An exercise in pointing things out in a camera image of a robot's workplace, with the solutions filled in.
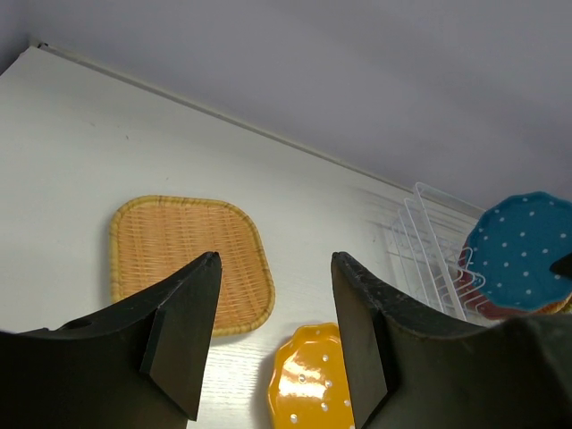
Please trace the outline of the blue polka dot plate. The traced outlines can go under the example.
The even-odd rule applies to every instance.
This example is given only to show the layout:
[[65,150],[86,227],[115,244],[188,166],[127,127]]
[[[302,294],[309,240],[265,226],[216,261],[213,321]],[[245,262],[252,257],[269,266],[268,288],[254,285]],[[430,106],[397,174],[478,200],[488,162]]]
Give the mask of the blue polka dot plate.
[[571,253],[571,203],[537,191],[504,199],[468,234],[469,269],[496,307],[533,312],[571,295],[551,265]]

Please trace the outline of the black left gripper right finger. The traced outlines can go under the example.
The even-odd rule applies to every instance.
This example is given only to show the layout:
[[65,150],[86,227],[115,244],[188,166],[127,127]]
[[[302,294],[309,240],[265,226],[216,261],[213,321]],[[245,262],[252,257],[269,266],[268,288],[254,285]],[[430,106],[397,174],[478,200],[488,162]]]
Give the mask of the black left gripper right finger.
[[349,396],[358,428],[568,428],[571,318],[482,327],[332,255]]

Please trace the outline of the yellow polka dot plate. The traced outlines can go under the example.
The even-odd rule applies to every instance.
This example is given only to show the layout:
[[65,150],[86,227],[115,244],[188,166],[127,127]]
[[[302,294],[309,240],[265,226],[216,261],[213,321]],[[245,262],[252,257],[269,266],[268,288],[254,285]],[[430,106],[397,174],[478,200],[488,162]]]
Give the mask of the yellow polka dot plate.
[[266,397],[274,428],[356,428],[337,324],[293,333],[275,353]]

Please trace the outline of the square woven bamboo tray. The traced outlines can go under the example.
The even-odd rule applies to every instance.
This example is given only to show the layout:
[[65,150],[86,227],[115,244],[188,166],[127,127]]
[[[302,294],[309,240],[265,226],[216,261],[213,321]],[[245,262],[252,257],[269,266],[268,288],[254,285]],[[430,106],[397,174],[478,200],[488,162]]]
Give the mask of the square woven bamboo tray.
[[109,225],[112,300],[144,290],[206,252],[220,255],[223,270],[213,335],[259,328],[275,303],[263,241],[244,211],[220,200],[144,196],[123,204]]

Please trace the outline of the round woven orange tray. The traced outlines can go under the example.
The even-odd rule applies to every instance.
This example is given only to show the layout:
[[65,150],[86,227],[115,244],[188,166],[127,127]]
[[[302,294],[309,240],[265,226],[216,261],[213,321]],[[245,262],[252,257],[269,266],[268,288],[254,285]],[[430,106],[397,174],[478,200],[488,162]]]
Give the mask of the round woven orange tray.
[[541,309],[536,311],[536,314],[553,315],[562,312],[567,313],[570,311],[571,308],[571,299],[572,295],[569,295],[566,299],[562,301],[551,303],[550,305],[542,307]]

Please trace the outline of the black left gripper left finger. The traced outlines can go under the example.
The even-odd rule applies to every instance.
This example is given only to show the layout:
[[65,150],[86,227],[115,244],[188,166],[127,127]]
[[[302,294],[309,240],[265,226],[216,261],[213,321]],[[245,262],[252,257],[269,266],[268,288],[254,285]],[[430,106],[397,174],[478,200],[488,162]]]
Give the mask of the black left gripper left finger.
[[183,428],[198,417],[222,284],[207,252],[58,329],[1,335],[4,428]]

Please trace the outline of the dark maroon plate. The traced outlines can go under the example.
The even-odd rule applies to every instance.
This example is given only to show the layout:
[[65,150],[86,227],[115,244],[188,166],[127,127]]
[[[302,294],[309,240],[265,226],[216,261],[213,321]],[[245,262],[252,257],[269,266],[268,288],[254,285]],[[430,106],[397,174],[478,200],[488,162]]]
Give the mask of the dark maroon plate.
[[458,279],[455,281],[459,302],[464,310],[489,320],[509,316],[506,308],[496,306],[485,293],[485,278],[474,271],[474,250],[464,247],[458,258]]

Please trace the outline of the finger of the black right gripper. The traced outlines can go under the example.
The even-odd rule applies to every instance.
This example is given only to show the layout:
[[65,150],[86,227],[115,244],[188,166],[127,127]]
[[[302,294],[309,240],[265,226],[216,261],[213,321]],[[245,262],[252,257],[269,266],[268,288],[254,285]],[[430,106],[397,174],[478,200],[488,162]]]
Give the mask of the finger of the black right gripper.
[[550,270],[555,275],[559,275],[561,277],[568,278],[569,280],[572,279],[572,254],[569,253],[568,255],[562,257],[561,259],[555,261]]

